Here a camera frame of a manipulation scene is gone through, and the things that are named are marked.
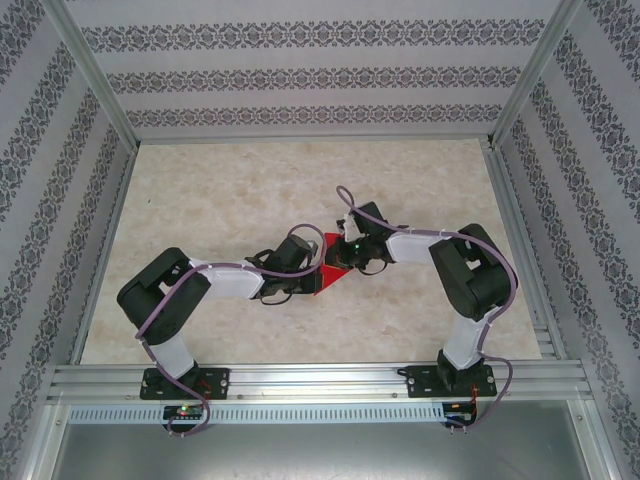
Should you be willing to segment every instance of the wire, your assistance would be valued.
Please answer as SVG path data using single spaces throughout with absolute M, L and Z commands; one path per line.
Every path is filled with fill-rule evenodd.
M 272 272 L 272 271 L 265 270 L 258 267 L 244 265 L 241 263 L 217 262 L 217 263 L 205 263 L 203 265 L 198 265 L 197 267 L 194 267 L 191 270 L 188 270 L 187 272 L 185 272 L 185 274 L 182 277 L 180 277 L 180 279 L 175 283 L 173 287 L 171 287 L 171 289 L 167 292 L 164 298 L 160 301 L 160 303 L 158 303 L 156 308 L 151 312 L 149 317 L 142 324 L 140 329 L 136 332 L 135 338 L 140 340 L 140 343 L 142 344 L 142 348 L 144 348 L 144 350 L 147 352 L 147 355 L 149 355 L 149 358 L 151 358 L 151 361 L 155 364 L 158 371 L 173 385 L 180 388 L 182 391 L 188 393 L 189 395 L 194 397 L 196 400 L 200 401 L 200 403 L 202 404 L 202 408 L 206 412 L 205 420 L 199 425 L 196 425 L 195 427 L 193 427 L 188 432 L 176 432 L 174 430 L 171 430 L 171 425 L 175 420 L 175 418 L 177 418 L 177 417 L 172 417 L 171 419 L 169 419 L 169 423 L 167 424 L 167 430 L 170 436 L 189 437 L 191 435 L 195 435 L 196 433 L 204 430 L 207 427 L 209 421 L 211 420 L 211 407 L 209 407 L 209 402 L 202 395 L 193 391 L 183 383 L 179 382 L 177 379 L 171 376 L 169 372 L 165 370 L 165 368 L 158 362 L 158 358 L 153 354 L 153 351 L 149 347 L 149 344 L 144 339 L 143 336 L 145 332 L 149 329 L 149 327 L 156 320 L 156 318 L 158 318 L 158 315 L 160 314 L 162 309 L 166 306 L 169 300 L 171 300 L 171 297 L 175 295 L 175 293 L 182 286 L 182 284 L 184 284 L 184 282 L 186 282 L 192 275 L 202 270 L 208 270 L 210 268 L 217 268 L 217 267 L 238 268 L 240 270 L 247 270 L 249 272 L 255 272 L 255 273 L 260 273 L 265 275 L 271 275 L 274 277 L 281 277 L 281 278 L 303 277 L 305 275 L 315 272 L 324 263 L 324 258 L 327 255 L 327 241 L 325 239 L 324 233 L 322 233 L 322 230 L 320 230 L 315 225 L 311 225 L 310 223 L 301 223 L 299 225 L 296 225 L 291 230 L 289 230 L 289 233 L 287 233 L 287 236 L 291 235 L 293 232 L 295 232 L 300 228 L 310 228 L 311 230 L 315 231 L 318 235 L 320 235 L 320 237 L 322 238 L 322 250 L 320 252 L 320 258 L 315 264 L 313 264 L 309 268 L 305 268 L 304 270 L 301 270 L 299 272 L 294 272 L 294 273 L 280 273 L 280 272 Z
M 513 380 L 513 364 L 509 360 L 507 360 L 506 358 L 502 358 L 502 357 L 494 357 L 494 356 L 491 356 L 491 355 L 487 355 L 482 351 L 482 347 L 484 346 L 484 341 L 487 338 L 487 335 L 489 334 L 489 330 L 491 329 L 491 325 L 496 320 L 496 318 L 498 318 L 500 315 L 502 315 L 504 312 L 507 311 L 507 309 L 511 306 L 511 304 L 513 303 L 513 301 L 515 299 L 516 290 L 518 288 L 518 283 L 516 281 L 516 275 L 515 275 L 515 272 L 513 270 L 513 267 L 511 267 L 511 265 L 509 264 L 507 259 L 504 258 L 504 256 L 497 249 L 495 249 L 494 247 L 492 247 L 488 243 L 483 242 L 480 239 L 472 237 L 471 235 L 465 235 L 465 234 L 460 233 L 460 232 L 449 232 L 449 231 L 446 231 L 446 230 L 441 230 L 441 231 L 437 231 L 437 230 L 414 230 L 414 229 L 404 228 L 404 226 L 396 227 L 394 225 L 391 225 L 390 223 L 385 222 L 384 220 L 380 220 L 380 219 L 378 219 L 378 218 L 376 218 L 376 217 L 374 217 L 372 215 L 369 215 L 367 212 L 365 212 L 365 211 L 361 210 L 360 208 L 358 208 L 355 205 L 355 199 L 353 198 L 353 195 L 351 194 L 351 192 L 346 187 L 344 187 L 342 185 L 338 185 L 336 187 L 336 193 L 338 194 L 340 199 L 344 203 L 346 203 L 351 210 L 353 210 L 354 212 L 358 213 L 358 215 L 361 215 L 362 217 L 366 218 L 367 220 L 370 220 L 373 223 L 376 223 L 376 224 L 378 224 L 378 225 L 380 225 L 382 227 L 388 228 L 389 230 L 393 230 L 395 232 L 400 232 L 400 233 L 408 233 L 408 234 L 412 234 L 412 235 L 425 235 L 425 236 L 428 236 L 428 237 L 453 237 L 453 238 L 459 238 L 461 240 L 468 241 L 470 243 L 474 243 L 474 244 L 478 245 L 480 248 L 482 248 L 483 250 L 485 250 L 485 251 L 489 252 L 491 255 L 493 255 L 496 258 L 496 260 L 498 260 L 498 262 L 500 262 L 502 267 L 507 272 L 507 277 L 509 277 L 509 285 L 510 285 L 509 297 L 507 298 L 507 301 L 505 302 L 505 304 L 502 307 L 500 307 L 495 312 L 493 312 L 492 314 L 489 315 L 489 318 L 487 318 L 487 323 L 485 324 L 484 328 L 482 329 L 482 333 L 480 334 L 480 338 L 478 339 L 478 345 L 477 345 L 478 353 L 480 354 L 480 356 L 482 358 L 484 358 L 485 360 L 492 361 L 492 362 L 502 362 L 507 366 L 507 370 L 508 370 L 507 379 L 506 379 L 506 381 L 504 383 L 504 386 L 502 387 L 502 390 L 500 391 L 500 393 L 496 397 L 495 401 L 489 406 L 489 408 L 487 408 L 487 410 L 484 412 L 484 414 L 478 420 L 476 420 L 476 422 L 474 422 L 473 425 L 470 425 L 466 429 L 457 428 L 456 430 L 458 430 L 458 431 L 463 431 L 463 430 L 466 431 L 466 430 L 470 430 L 472 428 L 478 427 L 479 425 L 484 423 L 486 421 L 486 419 L 495 411 L 497 406 L 500 405 L 500 402 L 502 401 L 504 396 L 507 394 L 507 391 L 509 390 L 509 387 L 511 386 L 511 382 Z
M 264 298 L 261 298 L 260 303 L 266 305 L 267 307 L 277 307 L 278 305 L 284 305 L 285 303 L 287 303 L 289 300 L 291 300 L 291 297 L 293 297 L 293 293 L 290 293 L 284 300 L 280 300 L 279 302 L 274 303 L 265 302 Z
M 384 266 L 377 272 L 373 272 L 373 273 L 366 272 L 364 268 L 358 268 L 358 271 L 367 277 L 373 277 L 374 275 L 384 272 L 387 269 L 387 265 L 389 265 L 389 262 L 384 262 Z

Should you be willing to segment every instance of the red object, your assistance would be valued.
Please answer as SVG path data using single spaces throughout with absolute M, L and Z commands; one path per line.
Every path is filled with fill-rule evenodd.
M 342 235 L 339 233 L 325 233 L 324 238 L 327 241 L 327 249 L 336 243 L 338 238 L 341 238 Z M 317 295 L 322 290 L 327 288 L 332 283 L 335 283 L 342 277 L 344 277 L 347 273 L 349 273 L 352 269 L 338 268 L 332 265 L 327 265 L 323 263 L 320 266 L 320 274 L 322 275 L 322 288 L 315 293 Z

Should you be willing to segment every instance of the enclosure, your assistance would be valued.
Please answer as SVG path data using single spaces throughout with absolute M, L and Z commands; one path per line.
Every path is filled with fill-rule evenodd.
M 639 0 L 0 8 L 0 478 L 640 478 Z M 226 399 L 169 438 L 182 402 L 141 399 L 118 291 L 167 247 L 335 232 L 338 184 L 487 230 L 519 281 L 486 343 L 503 401 L 463 433 L 441 423 L 469 397 L 410 394 L 454 317 L 397 264 L 201 302 L 181 333 Z

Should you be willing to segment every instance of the beige floor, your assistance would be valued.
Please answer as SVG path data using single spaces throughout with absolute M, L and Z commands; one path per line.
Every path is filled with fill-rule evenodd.
M 162 250 L 179 246 L 191 257 L 232 261 L 275 248 L 300 222 L 335 231 L 346 213 L 336 184 L 359 203 L 375 200 L 392 223 L 481 223 L 511 258 L 477 141 L 144 146 L 83 363 L 148 363 L 116 294 Z M 317 297 L 281 307 L 202 302 L 183 334 L 202 363 L 428 361 L 452 317 L 435 269 L 401 264 L 371 278 L 350 273 Z M 540 358 L 521 292 L 486 351 Z

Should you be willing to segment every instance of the wall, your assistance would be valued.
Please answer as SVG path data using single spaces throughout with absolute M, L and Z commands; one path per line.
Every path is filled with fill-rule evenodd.
M 142 139 L 490 133 L 557 0 L 75 0 Z
M 67 363 L 130 156 L 34 0 L 0 1 L 0 479 Z
M 583 3 L 501 146 L 569 354 L 640 478 L 640 1 Z

